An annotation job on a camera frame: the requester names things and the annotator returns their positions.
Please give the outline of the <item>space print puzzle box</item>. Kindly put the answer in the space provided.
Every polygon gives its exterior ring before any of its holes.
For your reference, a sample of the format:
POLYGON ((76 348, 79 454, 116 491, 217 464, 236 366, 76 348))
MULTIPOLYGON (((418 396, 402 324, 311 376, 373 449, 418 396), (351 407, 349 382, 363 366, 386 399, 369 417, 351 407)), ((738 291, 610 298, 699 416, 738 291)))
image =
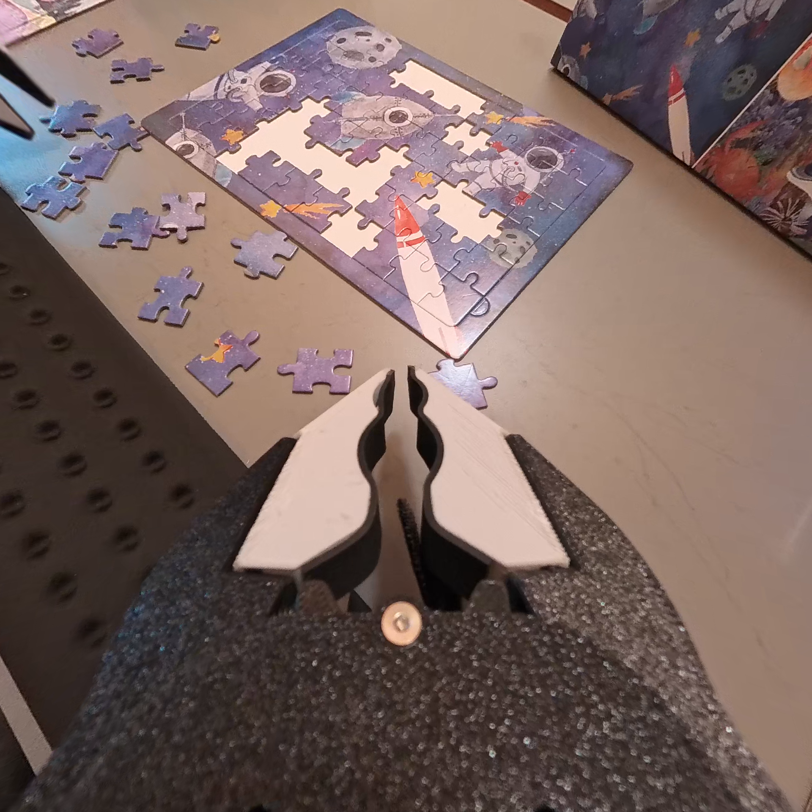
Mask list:
POLYGON ((582 1, 551 59, 810 255, 810 1, 582 1))

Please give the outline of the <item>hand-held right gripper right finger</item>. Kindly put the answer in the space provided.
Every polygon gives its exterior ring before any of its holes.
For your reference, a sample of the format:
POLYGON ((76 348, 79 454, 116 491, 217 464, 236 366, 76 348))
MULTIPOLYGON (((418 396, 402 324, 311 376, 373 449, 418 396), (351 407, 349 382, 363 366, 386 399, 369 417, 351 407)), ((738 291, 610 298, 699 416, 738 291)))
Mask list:
POLYGON ((408 390, 427 468, 418 559, 439 599, 468 600, 486 580, 569 568, 508 432, 413 366, 408 390))

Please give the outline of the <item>beige desk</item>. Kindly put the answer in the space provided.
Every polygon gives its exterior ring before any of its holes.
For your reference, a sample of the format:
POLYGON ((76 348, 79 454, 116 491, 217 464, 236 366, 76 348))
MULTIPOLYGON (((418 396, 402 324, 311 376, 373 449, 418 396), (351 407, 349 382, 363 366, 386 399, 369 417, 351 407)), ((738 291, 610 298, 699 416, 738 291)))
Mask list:
MULTIPOLYGON (((525 2, 112 2, 10 50, 58 102, 137 119, 336 7, 346 8, 634 163, 631 173, 466 357, 499 385, 485 413, 523 435, 587 493, 665 586, 720 699, 749 740, 810 716, 810 263, 550 72, 563 25, 525 2), (216 26, 207 50, 175 45, 216 26), (101 58, 71 42, 113 29, 101 58), (151 80, 111 84, 114 59, 151 57, 151 80)), ((425 466, 405 370, 438 352, 299 251, 278 280, 250 281, 230 239, 263 223, 146 139, 63 221, 33 216, 72 268, 249 464, 337 401, 293 395, 277 365, 299 347, 352 348, 354 385, 397 370, 388 499, 417 501, 425 466), (205 192, 206 226, 102 248, 111 215, 162 194, 205 192), (178 328, 137 318, 154 284, 186 266, 204 283, 178 328), (232 330, 260 360, 215 396, 185 365, 232 330)))

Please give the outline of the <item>blue jigsaw piece orange mark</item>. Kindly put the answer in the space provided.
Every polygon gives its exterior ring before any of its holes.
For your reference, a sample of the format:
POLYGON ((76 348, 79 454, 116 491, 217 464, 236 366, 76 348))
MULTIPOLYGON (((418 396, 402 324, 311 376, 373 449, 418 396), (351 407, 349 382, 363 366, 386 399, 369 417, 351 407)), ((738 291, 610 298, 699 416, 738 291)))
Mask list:
POLYGON ((232 330, 225 330, 215 342, 215 351, 204 357, 198 355, 190 360, 185 369, 209 392, 221 395, 231 386, 229 375, 237 368, 250 370, 260 356, 251 346, 260 338, 260 333, 251 330, 240 338, 232 330))

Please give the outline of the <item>colourful jigsaw puzzle board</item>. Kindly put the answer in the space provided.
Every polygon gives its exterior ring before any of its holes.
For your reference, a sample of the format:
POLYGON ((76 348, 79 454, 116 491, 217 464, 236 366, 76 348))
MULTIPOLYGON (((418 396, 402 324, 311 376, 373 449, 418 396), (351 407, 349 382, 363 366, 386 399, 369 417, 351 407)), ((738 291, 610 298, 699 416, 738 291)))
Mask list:
POLYGON ((1 44, 11 46, 107 1, 1 1, 1 44))

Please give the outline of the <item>space jigsaw puzzle board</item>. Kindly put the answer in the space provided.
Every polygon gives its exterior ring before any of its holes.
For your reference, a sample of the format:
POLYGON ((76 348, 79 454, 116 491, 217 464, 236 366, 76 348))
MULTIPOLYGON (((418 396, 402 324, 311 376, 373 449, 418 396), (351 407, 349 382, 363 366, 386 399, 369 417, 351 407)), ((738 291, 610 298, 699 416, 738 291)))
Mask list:
POLYGON ((143 125, 456 360, 632 168, 343 9, 143 125))

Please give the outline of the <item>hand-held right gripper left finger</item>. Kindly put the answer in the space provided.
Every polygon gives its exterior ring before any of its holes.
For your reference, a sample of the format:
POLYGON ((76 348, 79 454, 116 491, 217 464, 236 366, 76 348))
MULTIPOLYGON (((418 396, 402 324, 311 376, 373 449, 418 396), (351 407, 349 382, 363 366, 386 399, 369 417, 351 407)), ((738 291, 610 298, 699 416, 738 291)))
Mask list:
POLYGON ((381 550, 373 469, 387 449, 394 392, 395 371, 381 370, 299 431, 234 571, 321 581, 335 597, 373 572, 381 550))

